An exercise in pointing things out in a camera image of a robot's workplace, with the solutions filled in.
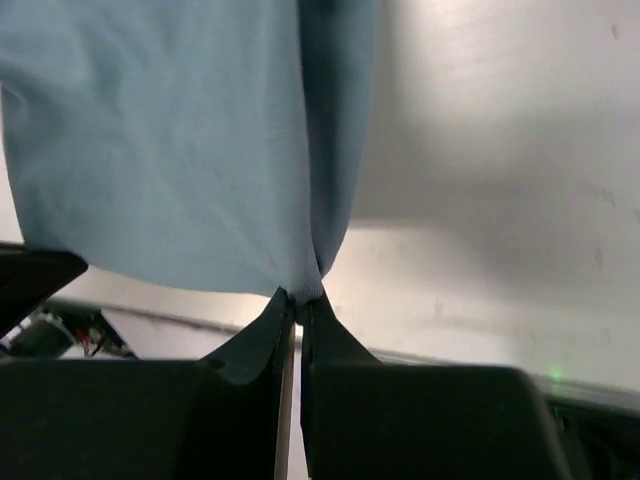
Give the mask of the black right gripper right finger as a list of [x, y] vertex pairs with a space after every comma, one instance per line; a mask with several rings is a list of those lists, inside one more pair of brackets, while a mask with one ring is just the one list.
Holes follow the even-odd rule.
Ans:
[[566, 479], [549, 409], [522, 371], [387, 364], [326, 297], [303, 326], [301, 426], [314, 479]]

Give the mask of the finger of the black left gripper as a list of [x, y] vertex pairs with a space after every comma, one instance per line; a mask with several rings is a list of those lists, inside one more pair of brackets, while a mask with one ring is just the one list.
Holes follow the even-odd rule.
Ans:
[[83, 274], [88, 264], [68, 252], [30, 250], [1, 243], [1, 336], [42, 302]]

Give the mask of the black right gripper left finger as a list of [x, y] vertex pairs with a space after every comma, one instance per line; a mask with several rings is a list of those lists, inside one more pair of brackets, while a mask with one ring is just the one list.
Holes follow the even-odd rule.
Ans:
[[199, 360], [4, 360], [1, 475], [283, 479], [292, 341], [277, 291]]

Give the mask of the grey-blue t shirt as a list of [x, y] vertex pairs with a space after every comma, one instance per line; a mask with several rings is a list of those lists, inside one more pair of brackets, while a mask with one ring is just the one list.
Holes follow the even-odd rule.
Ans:
[[373, 1], [5, 1], [25, 242], [187, 290], [322, 294], [371, 106]]

